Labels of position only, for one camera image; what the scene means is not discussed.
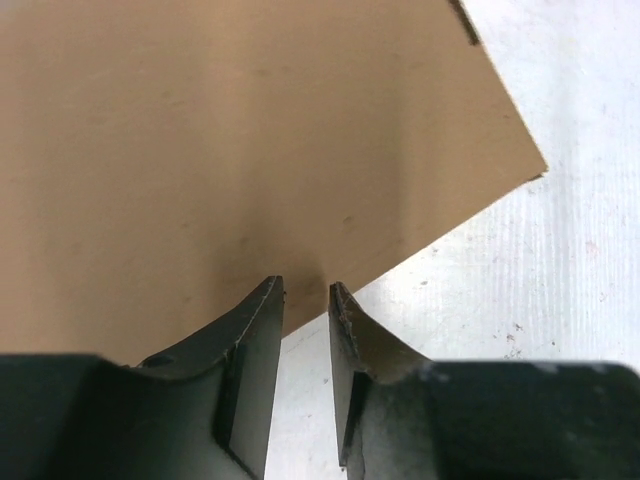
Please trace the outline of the brown cardboard express box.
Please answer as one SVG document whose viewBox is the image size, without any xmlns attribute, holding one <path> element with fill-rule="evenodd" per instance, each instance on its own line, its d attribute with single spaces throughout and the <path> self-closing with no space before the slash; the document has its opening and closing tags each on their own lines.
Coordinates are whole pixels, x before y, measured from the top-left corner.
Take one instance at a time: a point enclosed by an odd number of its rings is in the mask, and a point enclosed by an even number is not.
<svg viewBox="0 0 640 480">
<path fill-rule="evenodd" d="M 290 333 L 545 170 L 455 1 L 5 1 L 1 348 Z"/>
</svg>

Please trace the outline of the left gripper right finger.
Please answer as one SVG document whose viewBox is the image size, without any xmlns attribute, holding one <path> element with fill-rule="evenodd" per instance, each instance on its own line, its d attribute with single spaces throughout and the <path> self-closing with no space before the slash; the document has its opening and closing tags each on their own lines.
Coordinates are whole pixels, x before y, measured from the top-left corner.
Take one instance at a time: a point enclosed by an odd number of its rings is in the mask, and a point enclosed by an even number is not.
<svg viewBox="0 0 640 480">
<path fill-rule="evenodd" d="M 329 289 L 351 479 L 635 479 L 639 377 L 610 362 L 434 361 Z"/>
</svg>

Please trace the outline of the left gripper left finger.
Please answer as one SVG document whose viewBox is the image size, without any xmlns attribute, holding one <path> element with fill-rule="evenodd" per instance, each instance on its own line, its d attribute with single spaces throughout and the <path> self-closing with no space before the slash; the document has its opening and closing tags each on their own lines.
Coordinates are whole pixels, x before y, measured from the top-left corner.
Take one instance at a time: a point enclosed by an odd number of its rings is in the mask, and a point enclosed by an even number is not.
<svg viewBox="0 0 640 480">
<path fill-rule="evenodd" d="M 129 367 L 89 354 L 1 358 L 5 479 L 260 479 L 284 313 L 279 276 Z"/>
</svg>

